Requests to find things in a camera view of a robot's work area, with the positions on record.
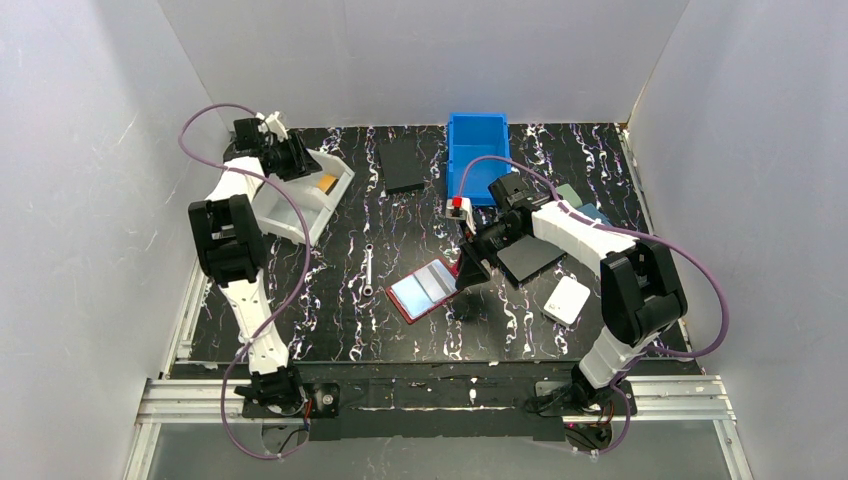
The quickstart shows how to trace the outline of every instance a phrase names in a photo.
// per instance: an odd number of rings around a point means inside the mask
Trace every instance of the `floor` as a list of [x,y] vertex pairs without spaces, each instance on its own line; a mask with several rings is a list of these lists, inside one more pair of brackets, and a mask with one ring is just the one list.
[[[602,326],[599,284],[571,257],[526,285],[514,288],[497,273],[493,281],[467,289],[414,325],[407,325],[383,288],[426,262],[456,259],[458,227],[443,217],[446,132],[442,126],[306,129],[309,148],[341,157],[356,176],[326,231],[314,246],[313,266],[297,304],[277,319],[294,359],[320,361],[446,362],[577,360]],[[418,192],[386,195],[377,145],[412,139],[426,165]],[[552,179],[570,184],[610,221],[646,231],[645,218],[628,173],[618,131],[611,124],[511,125],[510,151]],[[485,211],[488,218],[492,211]],[[303,248],[266,236],[272,255],[266,280],[272,309],[288,294],[302,267]],[[364,247],[374,245],[374,286],[361,294]],[[579,320],[565,328],[541,308],[559,278],[569,275],[592,286]],[[661,341],[684,349],[679,327]],[[190,362],[229,362],[238,328],[217,288],[207,289],[199,313]]]

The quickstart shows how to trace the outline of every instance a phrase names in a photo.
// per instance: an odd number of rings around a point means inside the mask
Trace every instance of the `metal frame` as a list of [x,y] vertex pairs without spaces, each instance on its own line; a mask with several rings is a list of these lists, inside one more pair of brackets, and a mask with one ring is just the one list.
[[162,378],[170,376],[171,367],[178,360],[187,360],[191,356],[191,344],[194,339],[194,331],[197,329],[197,319],[200,314],[200,306],[203,304],[204,293],[209,286],[209,281],[200,262],[195,260],[188,281],[188,288],[183,297],[181,316],[177,321],[176,332],[171,339],[168,353],[162,362]]
[[[752,478],[736,434],[736,414],[718,375],[628,377],[639,413],[633,421],[711,420],[734,480]],[[249,380],[227,382],[225,411],[231,423],[299,423],[300,419],[249,419],[241,416],[244,398],[234,393]],[[144,479],[150,471],[159,428],[166,423],[220,423],[220,380],[152,380],[144,390],[136,437],[125,479]],[[623,421],[617,416],[614,421]],[[591,423],[595,417],[566,416],[563,423]]]

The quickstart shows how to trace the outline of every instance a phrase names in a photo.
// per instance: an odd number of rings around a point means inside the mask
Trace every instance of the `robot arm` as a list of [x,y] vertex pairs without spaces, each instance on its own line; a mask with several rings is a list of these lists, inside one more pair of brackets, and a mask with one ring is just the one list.
[[517,173],[499,178],[489,191],[501,214],[484,228],[469,221],[472,211],[465,199],[454,199],[448,208],[465,234],[457,289],[488,281],[490,269],[499,266],[497,251],[524,235],[550,242],[592,269],[601,279],[604,327],[575,366],[568,396],[582,407],[603,401],[614,377],[686,313],[671,252],[659,243],[586,225],[572,216],[579,213],[566,213],[549,195],[531,192]]
[[557,202],[533,212],[533,235],[588,266],[601,278],[604,327],[572,378],[578,398],[605,389],[645,347],[687,310],[667,247],[606,232],[577,220]]
[[[229,167],[263,177],[276,174],[283,180],[321,170],[299,137],[286,132],[278,113],[236,120],[234,127],[233,142],[224,154]],[[300,374],[273,322],[257,335],[271,316],[263,279],[268,252],[251,207],[262,185],[257,178],[225,170],[212,193],[192,203],[188,213],[200,266],[233,309],[239,339],[250,342],[251,385],[236,387],[236,393],[288,414],[304,404]]]

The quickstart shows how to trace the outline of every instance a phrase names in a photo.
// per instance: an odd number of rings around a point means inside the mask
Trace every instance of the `purple cable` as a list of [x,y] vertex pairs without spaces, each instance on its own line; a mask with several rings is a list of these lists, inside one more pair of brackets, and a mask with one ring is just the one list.
[[[633,230],[627,230],[627,229],[624,229],[624,228],[610,227],[610,226],[607,226],[607,225],[603,225],[600,222],[593,222],[592,220],[589,220],[588,218],[584,217],[582,214],[577,212],[575,209],[571,208],[570,205],[566,205],[565,203],[563,203],[562,198],[559,196],[559,193],[556,191],[556,188],[547,178],[545,178],[542,175],[531,170],[529,167],[525,167],[524,165],[521,165],[521,164],[515,162],[511,158],[499,157],[497,155],[483,155],[482,157],[477,157],[474,160],[472,160],[471,162],[469,162],[468,166],[465,167],[465,171],[462,173],[462,181],[460,181],[460,183],[459,183],[459,192],[457,193],[457,196],[462,196],[462,191],[465,188],[465,180],[468,177],[468,172],[471,170],[471,167],[473,167],[474,165],[476,165],[479,162],[486,161],[486,160],[497,160],[497,161],[500,161],[500,162],[505,162],[505,163],[508,163],[508,164],[512,165],[513,167],[519,169],[519,170],[523,170],[524,172],[527,172],[530,175],[532,175],[536,180],[538,180],[543,185],[548,187],[548,189],[551,191],[551,195],[557,201],[557,206],[559,206],[560,210],[565,212],[569,217],[576,219],[580,223],[582,223],[584,225],[589,225],[591,227],[594,227],[594,228],[597,228],[599,230],[603,230],[603,231],[606,231],[606,232],[613,232],[613,233],[619,233],[619,234],[623,234],[623,235],[630,235],[630,236],[639,238],[641,240],[654,241],[654,242],[657,242],[661,245],[665,245],[669,249],[674,250],[675,252],[679,253],[683,258],[685,258],[690,263],[692,263],[692,265],[694,265],[698,270],[701,271],[701,273],[704,274],[704,277],[706,277],[706,279],[710,282],[710,285],[712,285],[713,289],[715,290],[716,296],[718,297],[719,305],[721,306],[721,327],[719,328],[718,336],[716,336],[716,339],[713,340],[713,342],[711,344],[709,344],[706,348],[704,348],[702,350],[695,351],[695,352],[678,352],[676,350],[669,350],[667,348],[654,347],[654,346],[649,346],[646,349],[646,351],[651,350],[651,351],[654,351],[654,352],[657,352],[657,353],[662,353],[662,354],[665,354],[665,355],[670,355],[670,356],[679,357],[679,358],[697,358],[697,357],[712,353],[713,351],[715,351],[715,349],[717,349],[719,347],[719,345],[722,344],[722,342],[724,342],[725,337],[727,337],[727,330],[730,327],[730,314],[729,314],[728,306],[727,306],[727,296],[724,293],[724,289],[721,288],[721,285],[719,284],[718,279],[712,274],[712,272],[710,272],[709,269],[705,265],[703,265],[701,262],[699,262],[689,252],[687,252],[682,247],[678,246],[677,244],[675,244],[673,242],[670,242],[668,240],[665,240],[665,239],[662,239],[662,238],[659,238],[659,237],[655,237],[653,235],[648,235],[646,233],[637,232],[637,231],[633,231]],[[625,377],[625,375],[627,375],[627,372],[631,368],[633,368],[633,366],[636,365],[639,362],[639,360],[642,359],[642,355],[639,355],[638,357],[634,358],[630,363],[627,364],[627,366],[625,366],[625,368],[622,371],[615,374],[615,376],[613,376],[612,380],[610,380],[610,383],[609,383],[610,389],[612,389],[612,391],[614,391],[619,396],[621,396],[622,399],[624,399],[624,407],[625,407],[624,428],[621,430],[621,433],[616,437],[616,439],[612,443],[610,443],[609,446],[607,446],[606,448],[599,450],[599,453],[608,453],[608,452],[612,451],[615,447],[617,447],[619,444],[621,444],[622,440],[624,440],[625,435],[627,435],[627,431],[630,430],[630,403],[627,401],[627,396],[618,387],[618,383]]]
[[280,192],[280,195],[282,195],[283,198],[285,198],[286,201],[289,202],[289,205],[291,205],[292,209],[297,214],[298,220],[300,220],[300,228],[303,229],[303,243],[304,243],[304,246],[306,247],[306,259],[303,262],[303,271],[300,274],[300,278],[298,279],[297,284],[294,287],[294,290],[292,290],[292,292],[289,294],[288,297],[286,297],[286,299],[283,301],[283,303],[276,310],[274,310],[274,312],[271,314],[271,316],[268,317],[268,319],[265,320],[262,323],[262,325],[260,325],[259,328],[256,329],[256,331],[250,337],[248,342],[241,349],[239,349],[238,352],[236,352],[235,358],[233,358],[233,361],[230,362],[230,364],[227,366],[227,370],[224,372],[224,378],[223,378],[223,381],[222,381],[222,384],[221,384],[221,423],[224,425],[224,430],[227,432],[227,436],[230,437],[230,440],[233,442],[233,444],[239,450],[241,450],[242,452],[244,452],[245,454],[247,454],[247,455],[249,455],[253,458],[256,458],[256,459],[259,459],[259,460],[277,460],[277,459],[280,459],[280,458],[288,457],[292,453],[300,450],[304,445],[306,445],[306,442],[303,442],[302,444],[296,446],[295,448],[289,450],[288,452],[279,453],[279,454],[276,454],[276,455],[262,455],[262,454],[258,454],[258,453],[250,451],[247,447],[245,447],[241,442],[238,441],[235,434],[233,433],[232,428],[230,428],[230,424],[227,423],[227,412],[224,408],[224,405],[226,403],[226,396],[227,396],[227,380],[229,380],[230,375],[232,375],[233,369],[235,368],[236,364],[244,358],[244,355],[247,353],[248,349],[250,349],[250,346],[253,344],[253,341],[256,340],[259,337],[259,335],[262,333],[262,331],[265,330],[268,327],[268,325],[270,325],[271,322],[273,322],[274,319],[276,319],[277,316],[279,316],[280,313],[283,310],[285,310],[286,307],[289,306],[289,304],[291,304],[292,301],[294,301],[295,296],[298,294],[300,289],[303,287],[303,282],[306,280],[306,274],[309,272],[309,257],[310,257],[310,253],[312,251],[312,244],[309,242],[309,225],[306,223],[306,219],[303,217],[303,212],[301,212],[300,207],[297,206],[297,204],[294,202],[294,200],[285,191],[283,191],[283,189],[280,188],[280,186],[277,185],[276,182],[271,181],[271,179],[269,179],[268,177],[264,177],[264,176],[259,175],[257,173],[251,172],[249,170],[244,170],[244,169],[241,169],[241,168],[231,168],[231,167],[228,167],[226,164],[218,164],[218,163],[206,160],[203,157],[201,157],[201,156],[197,155],[196,153],[192,152],[191,150],[189,150],[188,147],[186,147],[185,142],[183,140],[183,137],[185,136],[185,133],[188,130],[188,128],[191,126],[191,124],[194,123],[194,121],[197,120],[197,118],[199,116],[203,115],[204,113],[206,113],[210,110],[214,110],[216,108],[221,108],[221,107],[238,108],[238,109],[244,110],[245,112],[247,112],[251,115],[256,115],[255,111],[253,111],[253,110],[251,110],[251,109],[249,109],[249,108],[247,108],[243,105],[236,104],[236,103],[216,103],[214,105],[209,105],[208,107],[203,108],[203,109],[199,110],[197,113],[195,113],[194,115],[192,115],[191,118],[189,118],[186,121],[185,125],[183,125],[182,130],[180,130],[180,135],[177,137],[177,142],[179,143],[180,148],[183,150],[183,152],[185,152],[186,155],[188,155],[189,157],[193,158],[194,160],[197,160],[198,162],[200,162],[204,165],[208,165],[210,167],[217,168],[218,170],[222,170],[224,172],[240,173],[242,175],[247,175],[249,177],[253,177],[253,178],[262,180],[264,183],[270,185],[274,190]]

